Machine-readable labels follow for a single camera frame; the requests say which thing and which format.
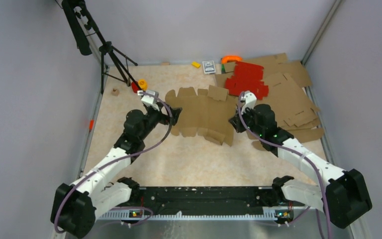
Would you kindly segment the brown cardboard box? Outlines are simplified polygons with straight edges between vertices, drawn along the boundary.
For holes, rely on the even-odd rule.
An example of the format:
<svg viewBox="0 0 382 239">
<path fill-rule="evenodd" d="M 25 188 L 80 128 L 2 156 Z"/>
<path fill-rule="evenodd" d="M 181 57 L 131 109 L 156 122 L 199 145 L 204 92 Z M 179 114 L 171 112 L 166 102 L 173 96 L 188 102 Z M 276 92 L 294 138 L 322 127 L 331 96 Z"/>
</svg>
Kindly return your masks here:
<svg viewBox="0 0 382 239">
<path fill-rule="evenodd" d="M 165 102 L 172 108 L 182 108 L 172 135 L 198 135 L 218 145 L 232 146 L 235 129 L 229 120 L 235 115 L 237 98 L 227 89 L 213 85 L 208 89 L 179 88 L 168 91 Z"/>
</svg>

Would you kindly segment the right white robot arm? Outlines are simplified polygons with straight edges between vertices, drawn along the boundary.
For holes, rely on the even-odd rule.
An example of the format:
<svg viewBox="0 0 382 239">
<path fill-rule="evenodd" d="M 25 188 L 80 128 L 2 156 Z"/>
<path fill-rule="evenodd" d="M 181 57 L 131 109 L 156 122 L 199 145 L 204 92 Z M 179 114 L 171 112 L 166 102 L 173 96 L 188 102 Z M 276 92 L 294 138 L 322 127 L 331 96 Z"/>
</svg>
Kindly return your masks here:
<svg viewBox="0 0 382 239">
<path fill-rule="evenodd" d="M 288 131 L 280 128 L 270 106 L 238 106 L 229 120 L 238 133 L 254 136 L 265 151 L 287 161 L 314 185 L 291 176 L 276 178 L 272 200 L 278 205 L 297 201 L 323 212 L 328 225 L 344 229 L 373 207 L 362 173 L 344 170 L 322 159 L 302 145 Z"/>
</svg>

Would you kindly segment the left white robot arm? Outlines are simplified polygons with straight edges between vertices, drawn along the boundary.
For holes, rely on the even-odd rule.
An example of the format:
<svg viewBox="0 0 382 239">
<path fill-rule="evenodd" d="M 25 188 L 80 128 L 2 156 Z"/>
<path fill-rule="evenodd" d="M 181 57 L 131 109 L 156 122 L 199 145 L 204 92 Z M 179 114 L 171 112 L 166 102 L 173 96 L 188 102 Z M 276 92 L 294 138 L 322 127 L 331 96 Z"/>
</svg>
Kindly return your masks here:
<svg viewBox="0 0 382 239">
<path fill-rule="evenodd" d="M 140 193 L 134 188 L 137 183 L 122 179 L 110 187 L 107 184 L 140 154 L 150 150 L 145 148 L 144 139 L 157 124 L 172 127 L 177 123 L 182 108 L 168 107 L 167 114 L 153 107 L 146 107 L 146 111 L 129 111 L 123 133 L 101 162 L 81 178 L 56 189 L 50 221 L 57 233 L 70 233 L 82 239 L 111 208 L 138 203 Z"/>
</svg>

